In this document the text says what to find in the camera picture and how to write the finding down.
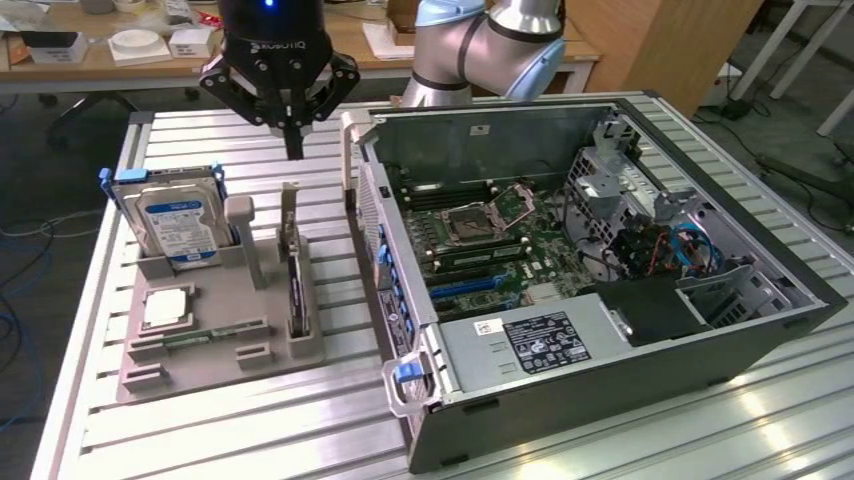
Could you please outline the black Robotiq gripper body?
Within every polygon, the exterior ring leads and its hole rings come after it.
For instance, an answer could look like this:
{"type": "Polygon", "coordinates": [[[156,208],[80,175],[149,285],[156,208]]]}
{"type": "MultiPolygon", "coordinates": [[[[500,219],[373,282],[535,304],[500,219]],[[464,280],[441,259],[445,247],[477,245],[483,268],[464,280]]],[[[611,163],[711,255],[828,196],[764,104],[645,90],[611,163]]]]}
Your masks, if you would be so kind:
{"type": "Polygon", "coordinates": [[[287,106],[328,67],[332,42],[321,1],[222,1],[220,55],[241,73],[264,61],[287,106]]]}

